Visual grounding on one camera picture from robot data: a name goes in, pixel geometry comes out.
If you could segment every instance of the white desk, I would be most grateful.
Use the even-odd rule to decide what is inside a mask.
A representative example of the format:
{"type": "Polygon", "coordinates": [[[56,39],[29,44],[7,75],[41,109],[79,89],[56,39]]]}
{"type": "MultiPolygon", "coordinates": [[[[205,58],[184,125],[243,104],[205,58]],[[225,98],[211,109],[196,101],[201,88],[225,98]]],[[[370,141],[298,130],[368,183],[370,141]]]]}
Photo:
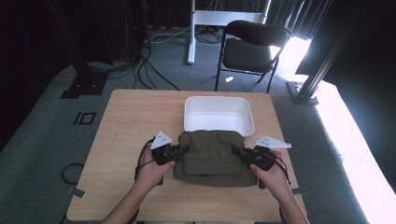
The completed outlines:
{"type": "Polygon", "coordinates": [[[231,21],[254,21],[265,23],[271,0],[265,2],[262,13],[258,12],[232,12],[232,11],[208,11],[195,10],[195,0],[191,0],[191,38],[189,48],[189,64],[195,61],[195,25],[218,25],[225,26],[231,21]]]}

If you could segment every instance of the white plastic container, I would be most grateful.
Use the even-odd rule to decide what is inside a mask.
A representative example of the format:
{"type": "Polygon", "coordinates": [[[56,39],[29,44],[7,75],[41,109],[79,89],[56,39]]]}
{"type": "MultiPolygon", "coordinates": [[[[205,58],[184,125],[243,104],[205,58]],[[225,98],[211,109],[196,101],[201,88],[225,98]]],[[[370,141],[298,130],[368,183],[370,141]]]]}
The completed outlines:
{"type": "Polygon", "coordinates": [[[192,96],[185,103],[184,130],[237,131],[250,136],[254,133],[250,104],[240,97],[192,96]]]}

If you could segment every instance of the green fabric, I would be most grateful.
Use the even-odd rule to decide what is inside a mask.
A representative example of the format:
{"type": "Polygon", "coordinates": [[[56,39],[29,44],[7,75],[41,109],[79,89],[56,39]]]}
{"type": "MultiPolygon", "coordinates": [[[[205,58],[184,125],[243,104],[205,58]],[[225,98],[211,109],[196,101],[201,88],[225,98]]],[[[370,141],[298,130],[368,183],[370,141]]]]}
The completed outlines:
{"type": "Polygon", "coordinates": [[[257,176],[232,152],[232,146],[244,147],[244,140],[234,131],[182,133],[178,142],[188,152],[176,163],[174,178],[217,187],[257,185],[257,176]]]}

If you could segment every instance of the black tripod base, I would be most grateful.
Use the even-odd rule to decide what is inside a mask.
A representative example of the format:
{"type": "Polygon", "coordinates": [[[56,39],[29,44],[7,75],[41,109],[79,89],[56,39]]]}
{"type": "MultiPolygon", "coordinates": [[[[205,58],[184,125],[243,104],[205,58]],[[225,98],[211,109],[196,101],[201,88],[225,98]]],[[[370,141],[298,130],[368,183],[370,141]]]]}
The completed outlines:
{"type": "Polygon", "coordinates": [[[91,82],[83,84],[76,76],[69,90],[62,93],[61,99],[78,99],[80,95],[101,95],[108,75],[109,73],[101,73],[91,82]]]}
{"type": "Polygon", "coordinates": [[[303,84],[304,84],[303,82],[294,82],[294,81],[287,82],[294,103],[297,105],[318,105],[319,101],[316,96],[311,97],[308,100],[304,98],[300,98],[299,91],[300,88],[303,86],[303,84]]]}

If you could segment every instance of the wooden table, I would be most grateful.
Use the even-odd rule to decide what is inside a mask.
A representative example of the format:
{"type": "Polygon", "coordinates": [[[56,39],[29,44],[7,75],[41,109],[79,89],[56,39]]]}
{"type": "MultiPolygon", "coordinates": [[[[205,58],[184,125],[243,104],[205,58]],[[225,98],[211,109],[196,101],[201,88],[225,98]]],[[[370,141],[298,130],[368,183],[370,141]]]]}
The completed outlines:
{"type": "MultiPolygon", "coordinates": [[[[234,96],[249,101],[255,133],[246,137],[246,147],[269,135],[283,141],[270,95],[264,93],[212,91],[115,90],[108,102],[90,155],[77,188],[84,198],[73,196],[70,220],[101,220],[134,183],[134,168],[142,146],[159,130],[173,139],[184,131],[184,103],[190,96],[234,96]]],[[[297,181],[288,151],[279,149],[288,165],[291,186],[297,181]]],[[[296,195],[304,209],[301,195],[296,195]]],[[[276,200],[258,187],[215,188],[164,177],[140,206],[143,221],[279,221],[276,200]]]]}

